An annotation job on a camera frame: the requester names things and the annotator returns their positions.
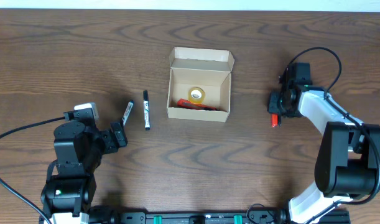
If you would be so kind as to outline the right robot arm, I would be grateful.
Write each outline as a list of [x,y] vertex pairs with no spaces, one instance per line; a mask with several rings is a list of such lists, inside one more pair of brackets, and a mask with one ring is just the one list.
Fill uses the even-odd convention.
[[366,124],[311,85],[285,85],[272,91],[268,112],[276,117],[306,117],[322,141],[314,181],[288,202],[280,220],[318,223],[340,205],[363,205],[380,191],[380,126]]

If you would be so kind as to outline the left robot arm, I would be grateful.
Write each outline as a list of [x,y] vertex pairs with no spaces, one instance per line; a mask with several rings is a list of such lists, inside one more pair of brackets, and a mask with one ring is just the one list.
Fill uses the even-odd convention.
[[95,170],[103,155],[127,146],[120,122],[100,131],[92,119],[70,121],[54,131],[57,159],[47,170],[40,223],[89,223],[96,191]]

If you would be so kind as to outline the yellow tape roll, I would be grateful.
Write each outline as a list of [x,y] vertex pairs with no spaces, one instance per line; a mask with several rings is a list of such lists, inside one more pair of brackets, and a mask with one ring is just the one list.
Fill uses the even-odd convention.
[[205,99],[205,92],[199,87],[193,87],[188,91],[188,100],[194,104],[201,104]]

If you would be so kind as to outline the blue whiteboard marker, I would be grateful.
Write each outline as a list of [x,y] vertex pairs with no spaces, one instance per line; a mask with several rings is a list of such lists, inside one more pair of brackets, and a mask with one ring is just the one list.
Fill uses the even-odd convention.
[[131,113],[131,110],[132,110],[133,106],[134,106],[134,101],[133,100],[129,101],[128,104],[127,104],[127,107],[125,109],[125,112],[123,114],[122,120],[121,120],[122,121],[122,123],[121,123],[122,126],[126,125],[126,122],[128,120],[128,117],[129,117],[129,115]]

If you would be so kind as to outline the red and black stapler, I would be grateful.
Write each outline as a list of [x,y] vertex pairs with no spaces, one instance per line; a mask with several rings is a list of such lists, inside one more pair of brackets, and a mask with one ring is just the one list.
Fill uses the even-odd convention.
[[281,126],[281,115],[271,114],[271,127],[276,128]]

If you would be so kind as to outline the red utility knife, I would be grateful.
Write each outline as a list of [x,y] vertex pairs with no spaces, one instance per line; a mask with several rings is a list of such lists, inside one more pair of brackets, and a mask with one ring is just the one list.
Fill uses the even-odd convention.
[[181,108],[185,108],[185,109],[190,109],[190,110],[218,111],[218,109],[214,107],[203,105],[203,104],[192,103],[191,101],[184,100],[183,98],[178,100],[177,106]]

